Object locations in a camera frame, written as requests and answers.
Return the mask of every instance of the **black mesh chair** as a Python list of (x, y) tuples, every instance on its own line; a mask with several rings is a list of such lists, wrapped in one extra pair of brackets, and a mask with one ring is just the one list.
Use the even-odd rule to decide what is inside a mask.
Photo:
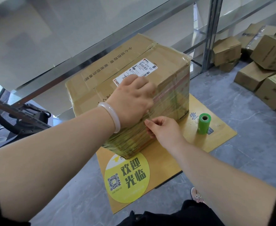
[[(0, 100), (2, 102), (7, 103), (10, 96), (10, 92), (6, 89), (2, 89), (0, 92)], [(48, 118), (51, 117), (51, 113), (40, 109), (30, 103), (26, 103), (19, 108), (20, 111), (23, 111), (24, 113), (44, 122), (48, 123)], [(23, 121), (22, 119), (19, 119), (12, 114), (9, 114), (8, 112), (5, 112), (0, 109), (0, 125), (2, 125), (5, 129), (10, 131), (10, 134), (8, 135), (7, 139), (10, 139), (16, 135), (18, 135), (17, 139), (22, 139), (26, 136), (32, 135), (34, 133), (40, 132), (43, 129), (27, 123)]]

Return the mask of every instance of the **floor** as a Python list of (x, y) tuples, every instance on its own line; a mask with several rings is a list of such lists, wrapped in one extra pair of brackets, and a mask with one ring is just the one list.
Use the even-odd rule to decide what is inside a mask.
[[(191, 93), (238, 135), (210, 154), (276, 187), (276, 113), (250, 91), (234, 83), (240, 62), (231, 73), (212, 68), (191, 80)], [(156, 190), (112, 214), (96, 156), (31, 222), (38, 225), (116, 225), (131, 210), (174, 213), (193, 186), (182, 173)]]

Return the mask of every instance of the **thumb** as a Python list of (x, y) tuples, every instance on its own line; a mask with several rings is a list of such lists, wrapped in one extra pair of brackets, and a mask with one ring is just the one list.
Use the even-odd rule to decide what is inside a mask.
[(156, 133), (158, 132), (160, 126), (155, 124), (154, 122), (146, 119), (144, 121), (145, 125), (156, 135)]

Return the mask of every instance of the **yellow circular sign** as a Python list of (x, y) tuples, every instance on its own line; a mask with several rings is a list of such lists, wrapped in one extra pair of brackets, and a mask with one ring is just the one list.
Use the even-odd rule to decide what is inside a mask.
[(110, 196), (130, 203), (145, 192), (150, 178), (149, 165), (141, 153), (130, 159), (114, 155), (105, 169), (105, 187)]

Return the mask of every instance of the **bracelet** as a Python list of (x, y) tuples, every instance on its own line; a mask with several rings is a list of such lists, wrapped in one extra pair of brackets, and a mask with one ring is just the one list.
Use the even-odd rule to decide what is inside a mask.
[(98, 104), (98, 107), (101, 106), (103, 108), (105, 108), (107, 110), (107, 112), (110, 114), (110, 116), (112, 117), (113, 121), (114, 121), (114, 124), (115, 124), (115, 132), (114, 133), (117, 133), (120, 131), (120, 121), (119, 121), (119, 118), (117, 116), (117, 113), (115, 112), (115, 110), (106, 102), (100, 102)]

